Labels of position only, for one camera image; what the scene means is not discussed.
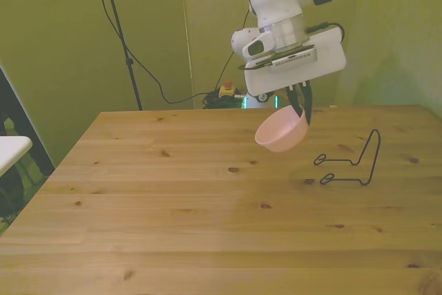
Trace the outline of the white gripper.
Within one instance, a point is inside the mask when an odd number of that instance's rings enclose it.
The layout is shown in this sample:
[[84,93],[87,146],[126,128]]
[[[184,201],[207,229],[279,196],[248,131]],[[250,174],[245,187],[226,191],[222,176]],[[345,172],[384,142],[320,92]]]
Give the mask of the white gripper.
[[[253,62],[246,65],[244,77],[248,93],[252,96],[285,88],[291,107],[298,117],[303,109],[307,124],[311,124],[313,94],[309,80],[344,69],[346,58],[341,45],[341,29],[332,28],[313,35],[305,50],[293,51],[275,60],[267,59],[253,69]],[[298,102],[295,84],[300,84],[304,106]]]

